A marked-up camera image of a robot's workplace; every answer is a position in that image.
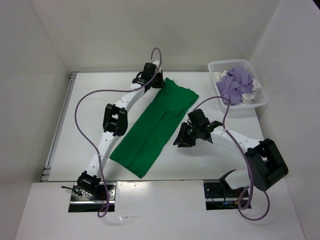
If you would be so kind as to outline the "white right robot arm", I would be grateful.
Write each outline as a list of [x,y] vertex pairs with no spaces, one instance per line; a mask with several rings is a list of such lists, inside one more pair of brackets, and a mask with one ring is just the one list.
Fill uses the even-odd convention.
[[231,170],[221,177],[219,191],[225,197],[230,197],[237,189],[249,187],[251,184],[265,192],[289,173],[277,145],[269,138],[258,140],[233,130],[224,130],[219,121],[202,126],[183,122],[173,145],[190,148],[196,145],[198,139],[246,157],[249,171]]

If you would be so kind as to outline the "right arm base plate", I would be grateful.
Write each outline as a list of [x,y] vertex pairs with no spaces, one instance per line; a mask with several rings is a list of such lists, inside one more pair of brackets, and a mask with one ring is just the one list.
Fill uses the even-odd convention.
[[203,181],[205,206],[207,211],[238,209],[238,198],[243,187],[223,189],[218,179]]

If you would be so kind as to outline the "purple t-shirt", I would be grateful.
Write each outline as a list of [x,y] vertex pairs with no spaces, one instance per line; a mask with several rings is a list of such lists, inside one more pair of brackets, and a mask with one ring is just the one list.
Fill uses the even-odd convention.
[[243,66],[236,66],[227,71],[216,83],[223,102],[237,105],[243,101],[243,94],[253,93],[253,78]]

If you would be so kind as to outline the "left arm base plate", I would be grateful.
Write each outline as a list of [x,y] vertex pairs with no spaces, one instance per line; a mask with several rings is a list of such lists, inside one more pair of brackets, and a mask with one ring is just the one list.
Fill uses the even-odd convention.
[[[107,188],[109,194],[108,212],[114,212],[117,183],[108,182]],[[105,207],[106,205],[106,190],[102,182],[99,184],[99,190],[96,196],[92,196],[88,193],[85,193],[84,191],[80,191],[80,189],[77,186],[77,183],[73,183],[68,207],[69,213],[97,213],[102,207]]]

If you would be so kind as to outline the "green t-shirt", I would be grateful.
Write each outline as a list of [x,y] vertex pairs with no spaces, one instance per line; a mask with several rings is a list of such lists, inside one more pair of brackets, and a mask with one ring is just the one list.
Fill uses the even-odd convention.
[[199,95],[166,78],[153,101],[141,114],[109,158],[143,178],[170,140]]

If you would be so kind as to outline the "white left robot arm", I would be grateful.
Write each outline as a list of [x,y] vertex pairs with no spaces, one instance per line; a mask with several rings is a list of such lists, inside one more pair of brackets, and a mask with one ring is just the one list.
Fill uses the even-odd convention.
[[100,182],[105,181],[103,168],[116,142],[128,129],[128,112],[133,105],[150,89],[165,86],[162,70],[155,68],[154,73],[148,74],[147,70],[139,72],[132,80],[128,90],[119,90],[124,95],[114,104],[105,106],[102,121],[102,137],[96,146],[87,136],[84,138],[93,146],[95,154],[89,166],[77,179],[77,188],[89,200],[96,199],[102,190]]

